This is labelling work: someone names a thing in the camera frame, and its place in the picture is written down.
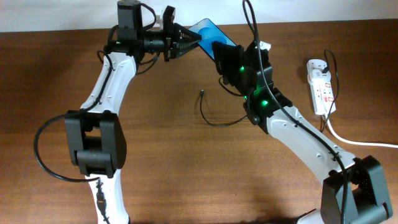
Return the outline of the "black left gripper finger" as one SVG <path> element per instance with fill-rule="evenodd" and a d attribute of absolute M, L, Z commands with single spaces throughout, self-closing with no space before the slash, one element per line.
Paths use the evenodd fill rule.
<path fill-rule="evenodd" d="M 198 46 L 198 42 L 173 43 L 169 50 L 169 59 L 179 58 Z"/>
<path fill-rule="evenodd" d="M 201 41 L 201 35 L 197 34 L 178 23 L 174 23 L 173 42 L 199 42 Z"/>

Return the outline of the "blue Galaxy smartphone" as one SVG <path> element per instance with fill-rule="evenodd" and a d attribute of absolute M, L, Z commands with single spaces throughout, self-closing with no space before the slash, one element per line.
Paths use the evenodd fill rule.
<path fill-rule="evenodd" d="M 212 48 L 213 42 L 221 42 L 222 44 L 236 46 L 236 44 L 209 18 L 202 19 L 188 29 L 201 35 L 201 41 L 199 41 L 198 44 L 212 60 L 215 59 Z"/>

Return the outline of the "white power strip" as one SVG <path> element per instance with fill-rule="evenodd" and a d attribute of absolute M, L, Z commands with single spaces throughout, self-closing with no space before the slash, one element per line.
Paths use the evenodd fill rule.
<path fill-rule="evenodd" d="M 320 59 L 311 59 L 307 62 L 307 72 L 319 69 L 326 69 L 326 62 Z M 333 104 L 334 95 L 331 86 L 331 81 L 326 83 L 321 83 L 319 85 L 310 85 L 310 91 L 312 94 L 313 107 L 316 115 L 328 115 L 336 110 L 336 106 Z"/>

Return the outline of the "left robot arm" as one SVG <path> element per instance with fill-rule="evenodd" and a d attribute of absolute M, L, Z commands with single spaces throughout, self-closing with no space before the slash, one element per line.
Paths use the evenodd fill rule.
<path fill-rule="evenodd" d="M 140 1 L 118 1 L 118 24 L 98 56 L 103 68 L 88 99 L 65 118 L 72 164 L 89 183 L 98 223 L 130 223 L 121 190 L 127 144 L 118 114 L 127 87 L 144 65 L 145 54 L 166 61 L 194 49 L 201 35 L 174 22 L 175 8 L 166 7 L 161 28 L 142 23 Z"/>

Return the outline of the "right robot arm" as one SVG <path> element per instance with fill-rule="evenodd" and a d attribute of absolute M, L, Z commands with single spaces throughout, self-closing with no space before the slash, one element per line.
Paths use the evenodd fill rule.
<path fill-rule="evenodd" d="M 272 82 L 268 51 L 212 43 L 217 71 L 246 101 L 252 124 L 286 145 L 322 185 L 319 209 L 296 223 L 382 223 L 393 215 L 382 165 L 342 149 L 313 127 Z"/>

